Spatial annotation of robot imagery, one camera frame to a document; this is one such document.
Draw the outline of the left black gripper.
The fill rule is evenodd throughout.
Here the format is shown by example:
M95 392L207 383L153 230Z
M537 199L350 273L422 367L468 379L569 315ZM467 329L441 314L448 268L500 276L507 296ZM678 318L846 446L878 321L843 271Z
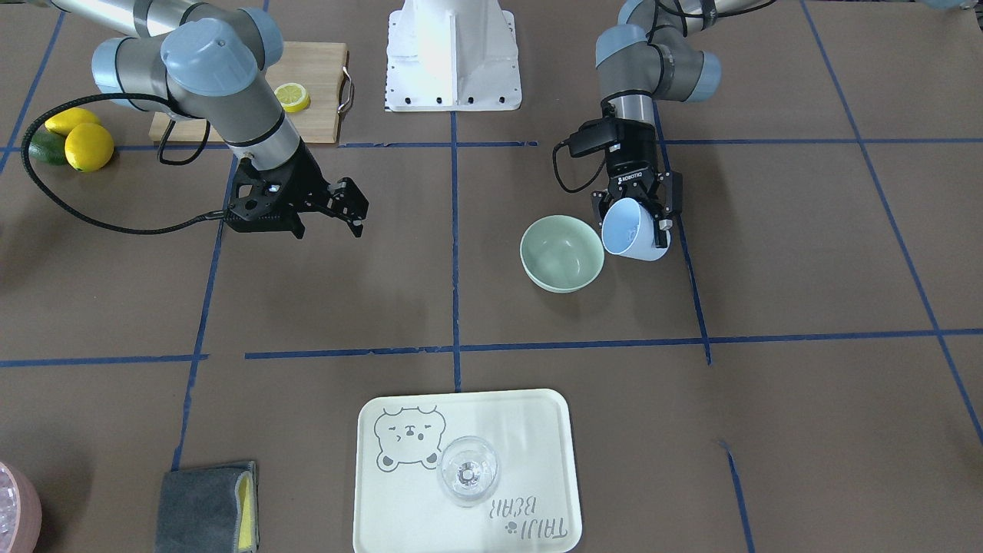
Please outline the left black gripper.
M605 217L611 205L624 198L643 204L654 220L654 246L670 248L674 220L683 210L683 175L659 168L656 130L648 123L621 120L621 142L605 148L604 162L607 188L592 193L592 213L601 244Z

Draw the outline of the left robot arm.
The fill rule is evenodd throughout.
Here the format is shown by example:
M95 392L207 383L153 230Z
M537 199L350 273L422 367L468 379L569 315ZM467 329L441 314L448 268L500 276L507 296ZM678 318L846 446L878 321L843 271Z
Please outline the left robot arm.
M654 105L713 97L722 64L693 47L690 36L765 7L766 1L627 1L618 23L597 39L607 186L593 199L608 253L639 261L667 254L683 207L683 179L660 160Z

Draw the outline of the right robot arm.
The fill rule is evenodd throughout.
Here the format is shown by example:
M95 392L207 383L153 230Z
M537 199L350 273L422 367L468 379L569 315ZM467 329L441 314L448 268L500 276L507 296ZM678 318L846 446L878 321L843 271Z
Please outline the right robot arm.
M323 178L266 81L266 70L284 52L280 28L266 11L221 9L204 1L53 1L51 6L119 32L92 55L98 94L49 109L22 136L25 173L61 209L103 230L134 234L61 200L38 177L28 154L32 137L49 117L74 106L118 101L174 122L206 122L238 162L233 185L249 189L245 196L232 196L223 209L158 228L157 234L222 220L240 233L289 232L302 238L301 214L315 211L362 235L369 201L352 179Z

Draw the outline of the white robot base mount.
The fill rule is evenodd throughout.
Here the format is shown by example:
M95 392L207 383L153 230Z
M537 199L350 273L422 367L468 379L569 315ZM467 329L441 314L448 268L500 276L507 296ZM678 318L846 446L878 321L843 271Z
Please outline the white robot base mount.
M387 31L386 111L522 105L515 18L498 1L405 1L390 13Z

